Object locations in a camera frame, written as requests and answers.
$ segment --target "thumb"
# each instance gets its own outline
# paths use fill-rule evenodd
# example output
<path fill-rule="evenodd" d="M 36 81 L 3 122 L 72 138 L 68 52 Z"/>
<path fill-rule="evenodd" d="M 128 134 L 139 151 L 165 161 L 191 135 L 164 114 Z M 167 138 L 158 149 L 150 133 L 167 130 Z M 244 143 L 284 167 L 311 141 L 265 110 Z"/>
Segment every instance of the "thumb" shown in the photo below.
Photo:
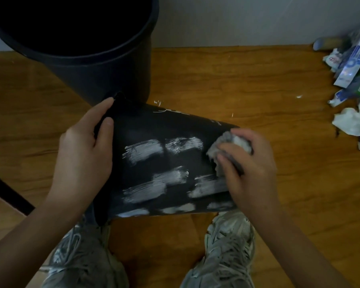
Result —
<path fill-rule="evenodd" d="M 237 173 L 233 164 L 224 155 L 218 154 L 217 160 L 221 164 L 225 174 L 225 181 L 228 190 L 233 198 L 233 201 L 238 205 L 241 193 L 243 192 L 243 186 L 239 174 Z"/>
<path fill-rule="evenodd" d="M 97 135 L 95 149 L 101 152 L 112 154 L 113 142 L 113 119 L 106 117 L 100 125 L 99 134 Z"/>

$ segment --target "gray sneaker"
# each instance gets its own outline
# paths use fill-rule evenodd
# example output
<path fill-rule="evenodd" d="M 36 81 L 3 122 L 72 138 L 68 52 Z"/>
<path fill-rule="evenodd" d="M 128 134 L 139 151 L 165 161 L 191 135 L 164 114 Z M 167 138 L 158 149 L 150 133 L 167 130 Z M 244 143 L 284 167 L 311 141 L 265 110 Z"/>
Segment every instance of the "gray sneaker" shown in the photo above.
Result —
<path fill-rule="evenodd" d="M 180 288 L 254 288 L 250 276 L 254 229 L 241 211 L 220 212 L 204 242 L 205 256 L 187 273 Z"/>
<path fill-rule="evenodd" d="M 53 251 L 43 288 L 127 288 L 128 277 L 122 263 L 108 250 L 110 227 L 77 223 Z"/>

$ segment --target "right hand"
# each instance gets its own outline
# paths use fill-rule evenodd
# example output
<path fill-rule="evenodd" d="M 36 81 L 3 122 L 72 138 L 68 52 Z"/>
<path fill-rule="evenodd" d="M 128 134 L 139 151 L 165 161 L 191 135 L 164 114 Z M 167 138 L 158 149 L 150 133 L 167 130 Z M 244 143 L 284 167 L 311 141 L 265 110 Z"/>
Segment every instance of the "right hand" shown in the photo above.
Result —
<path fill-rule="evenodd" d="M 262 135 L 250 129 L 231 129 L 231 133 L 249 140 L 253 155 L 232 143 L 219 145 L 219 149 L 230 154 L 244 170 L 244 175 L 239 176 L 230 160 L 218 155 L 230 194 L 251 222 L 267 220 L 281 209 L 276 185 L 277 168 L 271 145 Z"/>

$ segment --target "crumpled paper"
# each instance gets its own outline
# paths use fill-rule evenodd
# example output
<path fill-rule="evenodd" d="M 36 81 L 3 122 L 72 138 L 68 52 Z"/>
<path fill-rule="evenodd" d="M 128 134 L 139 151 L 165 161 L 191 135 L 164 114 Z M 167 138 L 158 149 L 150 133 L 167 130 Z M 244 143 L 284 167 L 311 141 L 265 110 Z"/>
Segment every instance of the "crumpled paper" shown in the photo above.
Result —
<path fill-rule="evenodd" d="M 340 114 L 335 114 L 332 124 L 346 134 L 360 136 L 360 103 L 358 112 L 353 108 L 345 108 Z"/>

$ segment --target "gray cloth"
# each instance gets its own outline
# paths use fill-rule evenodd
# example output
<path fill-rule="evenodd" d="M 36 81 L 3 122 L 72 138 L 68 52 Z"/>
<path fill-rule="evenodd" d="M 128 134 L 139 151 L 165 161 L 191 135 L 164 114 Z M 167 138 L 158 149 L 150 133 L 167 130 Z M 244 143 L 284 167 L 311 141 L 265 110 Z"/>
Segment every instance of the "gray cloth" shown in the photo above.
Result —
<path fill-rule="evenodd" d="M 246 140 L 246 139 L 244 139 L 244 138 L 242 138 L 240 136 L 234 135 L 230 131 L 224 132 L 223 135 L 220 136 L 212 144 L 212 146 L 209 148 L 209 150 L 206 152 L 206 154 L 208 155 L 210 160 L 213 160 L 213 162 L 216 164 L 216 169 L 215 169 L 216 170 L 216 175 L 218 177 L 223 177 L 224 176 L 223 168 L 220 165 L 219 161 L 217 160 L 217 154 L 222 154 L 228 160 L 230 160 L 232 162 L 232 164 L 235 166 L 235 168 L 238 171 L 239 175 L 244 174 L 244 170 L 243 170 L 242 166 L 230 154 L 227 154 L 226 152 L 224 152 L 224 151 L 217 148 L 217 146 L 219 144 L 223 143 L 223 142 L 230 142 L 232 144 L 239 145 L 247 153 L 249 153 L 249 154 L 253 153 L 251 143 L 248 140 Z"/>

